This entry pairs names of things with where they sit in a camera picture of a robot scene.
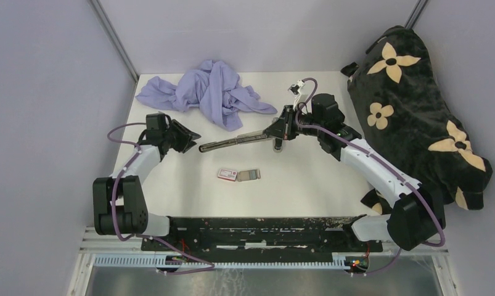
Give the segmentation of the beige black stapler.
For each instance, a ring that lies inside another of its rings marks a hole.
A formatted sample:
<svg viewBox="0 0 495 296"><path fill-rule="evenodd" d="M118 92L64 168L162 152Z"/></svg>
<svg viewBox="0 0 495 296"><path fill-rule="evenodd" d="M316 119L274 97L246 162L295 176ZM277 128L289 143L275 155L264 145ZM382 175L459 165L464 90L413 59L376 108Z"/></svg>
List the beige black stapler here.
<svg viewBox="0 0 495 296"><path fill-rule="evenodd" d="M216 149L221 149L225 147L230 147L230 146L236 146L236 145L241 145L241 144L249 144L249 143L254 143L254 142L262 142L262 141L272 141L272 146L273 146L273 151L279 153L282 148L283 148L283 140L268 136L267 134L264 133L263 130L259 131L254 131L251 133L245 133L238 135L234 138L222 140L222 141L216 141L216 142L209 142L206 144L199 145L198 150L201 153L209 152L212 150Z"/></svg>

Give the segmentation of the red white staple box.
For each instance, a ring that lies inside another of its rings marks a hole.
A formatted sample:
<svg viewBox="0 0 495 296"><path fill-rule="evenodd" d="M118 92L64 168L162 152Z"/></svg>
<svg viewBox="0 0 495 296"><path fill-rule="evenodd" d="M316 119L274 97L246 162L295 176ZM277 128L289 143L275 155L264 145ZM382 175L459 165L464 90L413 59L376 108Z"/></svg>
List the red white staple box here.
<svg viewBox="0 0 495 296"><path fill-rule="evenodd" d="M253 169L258 171L258 179L261 178L261 172L259 169ZM226 168L221 168L218 171L217 178L223 179L226 181L233 181L233 182L245 182L245 181L252 181L252 180L246 180L246 172L249 170L244 170L244 171L237 171L237 170L231 170L231 169L226 169Z"/></svg>

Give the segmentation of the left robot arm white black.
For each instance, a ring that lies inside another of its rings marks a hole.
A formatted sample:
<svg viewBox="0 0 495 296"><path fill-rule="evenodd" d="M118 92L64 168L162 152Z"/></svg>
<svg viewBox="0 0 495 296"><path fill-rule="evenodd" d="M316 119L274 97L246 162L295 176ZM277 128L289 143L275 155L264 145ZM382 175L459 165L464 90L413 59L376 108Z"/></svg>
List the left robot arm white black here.
<svg viewBox="0 0 495 296"><path fill-rule="evenodd" d="M154 236L162 249L174 250L180 235L170 228L168 216L149 212L142 185L169 150L185 153L200 139L165 113L146 116L145 129L125 164L108 177L94 180L92 197L94 228L101 236L117 236L126 241L133 236Z"/></svg>

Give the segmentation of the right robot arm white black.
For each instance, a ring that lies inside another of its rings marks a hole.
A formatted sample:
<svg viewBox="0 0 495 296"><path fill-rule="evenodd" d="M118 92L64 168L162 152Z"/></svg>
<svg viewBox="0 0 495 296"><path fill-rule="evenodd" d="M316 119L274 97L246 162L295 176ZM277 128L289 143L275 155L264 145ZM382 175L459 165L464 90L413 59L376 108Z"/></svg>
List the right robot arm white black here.
<svg viewBox="0 0 495 296"><path fill-rule="evenodd" d="M311 111L303 103L285 105L263 134L281 141L299 135L314 136L321 149L365 177L378 192L378 199L391 208L388 214L360 216L342 234L342 244L357 252L367 241L392 241L403 250L420 244L441 247L445 243L444 210L430 187L408 176L378 154L365 139L345 123L333 95L316 94Z"/></svg>

